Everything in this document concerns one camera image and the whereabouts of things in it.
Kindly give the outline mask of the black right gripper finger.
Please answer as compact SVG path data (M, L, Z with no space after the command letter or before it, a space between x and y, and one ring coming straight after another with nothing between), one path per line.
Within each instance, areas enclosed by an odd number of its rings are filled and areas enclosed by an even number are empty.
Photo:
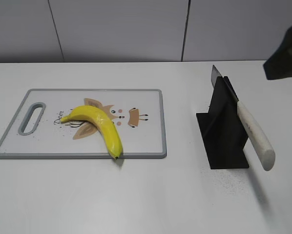
M263 68L268 80L292 78L292 26L273 55L266 60Z

